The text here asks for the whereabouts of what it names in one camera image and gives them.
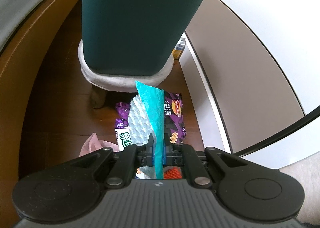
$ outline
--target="wooden bed frame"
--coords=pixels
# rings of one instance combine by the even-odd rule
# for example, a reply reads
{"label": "wooden bed frame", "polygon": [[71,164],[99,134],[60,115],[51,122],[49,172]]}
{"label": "wooden bed frame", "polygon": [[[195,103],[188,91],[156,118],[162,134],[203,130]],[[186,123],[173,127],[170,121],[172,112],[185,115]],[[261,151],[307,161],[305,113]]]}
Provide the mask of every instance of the wooden bed frame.
{"label": "wooden bed frame", "polygon": [[42,60],[78,0],[44,0],[23,21],[0,55],[0,227],[19,218],[11,194],[18,181],[25,111]]}

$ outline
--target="pink fabric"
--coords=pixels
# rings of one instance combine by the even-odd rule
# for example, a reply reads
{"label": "pink fabric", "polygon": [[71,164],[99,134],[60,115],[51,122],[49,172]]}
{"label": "pink fabric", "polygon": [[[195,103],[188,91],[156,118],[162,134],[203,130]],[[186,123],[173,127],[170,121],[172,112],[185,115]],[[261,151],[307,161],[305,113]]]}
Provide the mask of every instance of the pink fabric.
{"label": "pink fabric", "polygon": [[79,157],[86,155],[90,152],[102,149],[103,147],[111,147],[113,148],[114,152],[119,151],[119,146],[117,144],[114,144],[108,141],[99,140],[97,137],[97,134],[94,132],[83,144]]}

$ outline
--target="wooden floor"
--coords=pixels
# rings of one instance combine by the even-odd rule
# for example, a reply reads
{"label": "wooden floor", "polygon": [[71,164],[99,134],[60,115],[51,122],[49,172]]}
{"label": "wooden floor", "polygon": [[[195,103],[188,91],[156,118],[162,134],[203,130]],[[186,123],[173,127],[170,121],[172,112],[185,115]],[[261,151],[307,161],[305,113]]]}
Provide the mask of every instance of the wooden floor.
{"label": "wooden floor", "polygon": [[[89,105],[89,84],[77,57],[81,40],[81,1],[73,8],[53,40],[40,67],[29,99],[21,137],[19,177],[79,156],[93,133],[116,143],[117,102],[130,102],[134,93],[108,92],[105,106]],[[182,93],[185,143],[204,150],[190,94],[178,61],[159,88]]]}

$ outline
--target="gray ribbed panel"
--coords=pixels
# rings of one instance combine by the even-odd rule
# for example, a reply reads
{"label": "gray ribbed panel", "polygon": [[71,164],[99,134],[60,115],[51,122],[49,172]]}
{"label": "gray ribbed panel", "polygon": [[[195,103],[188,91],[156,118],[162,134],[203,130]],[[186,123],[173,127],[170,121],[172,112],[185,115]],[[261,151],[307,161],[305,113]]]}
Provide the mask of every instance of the gray ribbed panel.
{"label": "gray ribbed panel", "polygon": [[300,228],[297,221],[254,224],[223,209],[208,190],[186,180],[132,180],[129,187],[106,193],[86,216],[64,224],[22,220],[16,228]]}

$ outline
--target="wooden leg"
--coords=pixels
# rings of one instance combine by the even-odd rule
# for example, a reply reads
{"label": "wooden leg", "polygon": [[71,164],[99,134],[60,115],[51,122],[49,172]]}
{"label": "wooden leg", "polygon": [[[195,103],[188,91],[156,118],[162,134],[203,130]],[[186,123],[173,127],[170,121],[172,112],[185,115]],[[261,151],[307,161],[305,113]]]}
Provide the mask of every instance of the wooden leg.
{"label": "wooden leg", "polygon": [[91,87],[90,105],[92,108],[99,109],[103,107],[106,100],[107,91],[95,85]]}

